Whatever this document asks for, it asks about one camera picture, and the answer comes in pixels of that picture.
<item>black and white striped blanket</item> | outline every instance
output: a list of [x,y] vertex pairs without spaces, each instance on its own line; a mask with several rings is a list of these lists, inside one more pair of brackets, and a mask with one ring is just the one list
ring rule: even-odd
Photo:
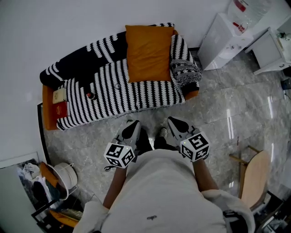
[[[167,23],[155,26],[174,25]],[[182,54],[183,58],[194,63],[182,37],[179,40],[172,48],[175,54]],[[119,33],[84,46],[40,74],[43,84],[52,88],[66,88],[70,116],[58,119],[59,129],[66,130],[134,111],[185,102],[172,71],[171,82],[128,83],[126,50],[125,33]],[[194,85],[192,89],[199,89],[199,85]],[[89,91],[95,93],[96,100],[87,98]]]

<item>shoe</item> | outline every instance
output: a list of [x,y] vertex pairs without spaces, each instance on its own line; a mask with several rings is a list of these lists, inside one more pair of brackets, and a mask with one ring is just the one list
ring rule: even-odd
[[161,129],[159,129],[157,135],[156,135],[156,138],[157,137],[163,137],[163,138],[166,138],[168,136],[168,131],[165,127],[162,127]]

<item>marble floor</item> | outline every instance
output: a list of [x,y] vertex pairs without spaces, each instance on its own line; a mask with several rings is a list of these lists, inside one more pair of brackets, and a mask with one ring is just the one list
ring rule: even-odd
[[[193,56],[197,63],[196,53]],[[192,120],[211,141],[207,166],[221,189],[238,194],[239,164],[229,159],[233,153],[249,161],[254,152],[267,150],[272,157],[268,189],[285,198],[291,192],[280,184],[288,156],[291,127],[291,100],[284,96],[281,71],[253,74],[258,68],[252,54],[241,52],[222,69],[204,71],[198,97],[183,105],[142,111],[69,129],[44,130],[52,164],[73,162],[79,190],[74,195],[83,203],[104,199],[114,171],[104,171],[103,152],[127,119],[138,119],[153,137],[168,116]],[[167,141],[173,144],[171,134]]]

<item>white shirt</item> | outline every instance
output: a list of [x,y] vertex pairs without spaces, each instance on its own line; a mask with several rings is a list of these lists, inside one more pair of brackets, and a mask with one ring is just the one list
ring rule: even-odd
[[240,199],[222,190],[201,193],[189,159],[175,151],[153,150],[129,165],[111,209],[87,203],[73,232],[226,232],[222,210],[207,200],[218,196],[244,217],[248,232],[254,232],[253,215]]

